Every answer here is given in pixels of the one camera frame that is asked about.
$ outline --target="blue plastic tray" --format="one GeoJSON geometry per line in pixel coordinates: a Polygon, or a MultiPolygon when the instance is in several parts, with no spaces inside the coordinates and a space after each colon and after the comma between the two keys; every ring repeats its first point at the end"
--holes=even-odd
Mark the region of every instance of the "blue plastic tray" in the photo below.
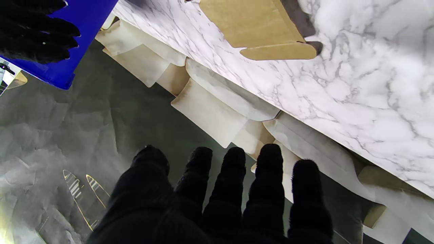
{"type": "Polygon", "coordinates": [[[67,90],[75,77],[74,70],[117,1],[68,0],[68,6],[51,15],[75,24],[80,30],[81,36],[76,37],[79,47],[69,50],[71,58],[68,60],[42,65],[19,59],[2,58],[50,85],[67,90]]]}

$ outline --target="marble pattern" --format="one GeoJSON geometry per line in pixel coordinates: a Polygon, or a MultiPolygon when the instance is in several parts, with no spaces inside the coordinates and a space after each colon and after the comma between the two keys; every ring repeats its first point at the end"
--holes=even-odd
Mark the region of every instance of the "marble pattern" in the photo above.
{"type": "Polygon", "coordinates": [[[299,0],[324,49],[252,61],[198,1],[120,0],[115,14],[434,198],[434,0],[299,0]]]}

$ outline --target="glove finger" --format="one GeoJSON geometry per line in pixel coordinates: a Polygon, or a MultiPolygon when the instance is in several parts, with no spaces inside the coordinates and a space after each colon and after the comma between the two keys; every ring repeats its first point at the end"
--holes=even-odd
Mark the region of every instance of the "glove finger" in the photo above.
{"type": "Polygon", "coordinates": [[[198,147],[191,153],[186,170],[195,169],[208,175],[211,169],[212,158],[213,150],[206,147],[198,147]]]}
{"type": "Polygon", "coordinates": [[[245,165],[246,165],[246,153],[242,148],[239,147],[230,148],[223,158],[222,167],[235,166],[238,168],[244,168],[246,167],[245,165]]]}
{"type": "Polygon", "coordinates": [[[138,166],[141,162],[153,162],[161,166],[165,170],[166,175],[169,174],[169,161],[167,161],[166,156],[160,149],[152,145],[147,145],[134,157],[131,167],[138,166]]]}
{"type": "Polygon", "coordinates": [[[0,25],[0,35],[10,38],[24,38],[33,41],[35,44],[52,44],[65,49],[78,47],[77,41],[72,36],[65,36],[57,33],[44,33],[33,29],[23,28],[8,20],[0,25]]]}
{"type": "Polygon", "coordinates": [[[22,8],[0,1],[0,16],[24,28],[67,36],[80,36],[79,29],[72,23],[50,18],[42,13],[23,11],[22,8]]]}
{"type": "Polygon", "coordinates": [[[43,14],[52,14],[67,5],[63,0],[13,0],[12,3],[23,9],[43,14]]]}
{"type": "Polygon", "coordinates": [[[322,204],[321,177],[316,163],[309,159],[297,161],[293,169],[294,203],[322,204]]]}
{"type": "Polygon", "coordinates": [[[256,176],[270,171],[283,176],[282,151],[277,144],[266,144],[262,147],[257,160],[256,176]]]}
{"type": "Polygon", "coordinates": [[[0,55],[40,64],[56,63],[69,58],[69,51],[57,45],[37,44],[25,38],[0,36],[0,55]]]}

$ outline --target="grey concrete floor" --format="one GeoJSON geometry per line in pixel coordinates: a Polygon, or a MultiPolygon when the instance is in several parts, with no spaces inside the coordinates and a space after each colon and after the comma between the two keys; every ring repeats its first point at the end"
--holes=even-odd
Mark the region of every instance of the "grey concrete floor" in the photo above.
{"type": "MultiPolygon", "coordinates": [[[[60,213],[66,223],[64,228],[72,234],[44,237],[40,243],[55,243],[62,238],[85,242],[90,230],[73,201],[63,200],[70,195],[61,170],[67,169],[77,177],[92,175],[110,192],[135,153],[147,144],[166,154],[171,166],[169,180],[173,184],[196,147],[211,148],[214,156],[204,204],[214,188],[227,149],[172,108],[170,102],[174,97],[169,92],[158,84],[147,88],[102,49],[98,42],[90,46],[68,91],[29,77],[26,85],[8,90],[0,97],[3,129],[0,160],[12,167],[14,158],[21,159],[34,177],[31,182],[17,180],[17,187],[7,191],[8,196],[16,199],[11,218],[16,243],[41,224],[39,216],[48,207],[60,213]],[[29,210],[27,214],[16,213],[21,209],[29,210]],[[29,226],[30,231],[22,229],[22,224],[29,226]]],[[[247,169],[253,164],[254,160],[247,156],[247,169]]],[[[6,169],[0,167],[0,173],[6,174],[6,169]]],[[[243,208],[253,180],[254,174],[247,170],[243,208]]],[[[335,226],[334,243],[356,244],[362,239],[364,243],[378,243],[362,233],[361,219],[370,203],[324,175],[322,181],[335,226]]],[[[290,206],[286,200],[285,229],[289,226],[290,206]]],[[[406,243],[416,243],[412,240],[417,240],[417,235],[406,243]]]]}

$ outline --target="white marble surface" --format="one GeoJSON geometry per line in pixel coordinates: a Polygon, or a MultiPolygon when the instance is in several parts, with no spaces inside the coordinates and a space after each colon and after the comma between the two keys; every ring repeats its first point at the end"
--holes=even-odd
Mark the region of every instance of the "white marble surface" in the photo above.
{"type": "Polygon", "coordinates": [[[197,2],[129,1],[117,16],[434,198],[434,0],[299,0],[324,49],[286,61],[244,58],[197,2]]]}

